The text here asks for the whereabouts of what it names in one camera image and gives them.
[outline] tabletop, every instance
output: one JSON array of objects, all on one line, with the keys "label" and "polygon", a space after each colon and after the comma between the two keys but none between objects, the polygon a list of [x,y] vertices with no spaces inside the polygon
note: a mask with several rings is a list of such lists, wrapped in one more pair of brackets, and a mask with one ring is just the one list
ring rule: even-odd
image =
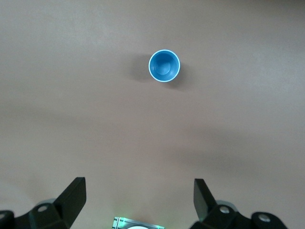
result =
[{"label": "tabletop", "polygon": [[[86,177],[73,229],[188,229],[203,178],[304,227],[304,1],[0,2],[0,209]],[[161,49],[181,62],[168,83],[148,71]]]}]

